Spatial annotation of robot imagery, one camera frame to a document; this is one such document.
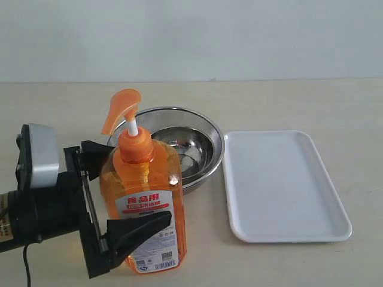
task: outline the orange bottle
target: orange bottle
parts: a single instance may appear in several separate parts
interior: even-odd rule
[[[100,174],[101,194],[111,219],[134,218],[160,211],[172,213],[171,224],[126,258],[138,273],[178,267],[186,254],[182,176],[176,150],[152,140],[137,127],[135,114],[141,95],[126,89],[111,99],[102,133],[112,135],[122,116],[127,130],[118,138]]]

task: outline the bottle label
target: bottle label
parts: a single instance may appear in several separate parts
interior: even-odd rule
[[[10,217],[5,210],[8,207],[8,194],[0,195],[0,242],[13,239]]]
[[[139,273],[149,273],[178,265],[178,243],[175,229],[172,192],[150,190],[120,197],[115,201],[121,219],[137,218],[170,211],[171,223],[139,246],[131,254]]]

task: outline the white plastic tray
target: white plastic tray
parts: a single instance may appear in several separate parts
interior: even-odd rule
[[[310,136],[230,132],[223,158],[234,234],[245,242],[331,242],[351,223]]]

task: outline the barcode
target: barcode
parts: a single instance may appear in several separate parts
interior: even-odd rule
[[[145,260],[136,260],[137,265],[145,265]]]
[[[175,265],[175,260],[170,260],[168,262],[164,262],[164,263],[160,263],[160,264],[156,264],[155,265],[155,268],[156,270],[158,269],[164,269],[164,268],[169,268],[169,267],[172,267]]]
[[[167,253],[162,253],[161,256],[162,256],[162,261],[167,261],[167,260],[173,258],[171,251],[169,251]]]

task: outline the stainless steel bowl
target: stainless steel bowl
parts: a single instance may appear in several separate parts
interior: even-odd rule
[[[206,116],[190,109],[173,106],[138,112],[136,121],[153,139],[166,142],[177,150],[182,169],[184,193],[194,190],[220,165],[224,140],[220,129]],[[116,128],[107,145],[116,146],[125,129],[124,121]]]

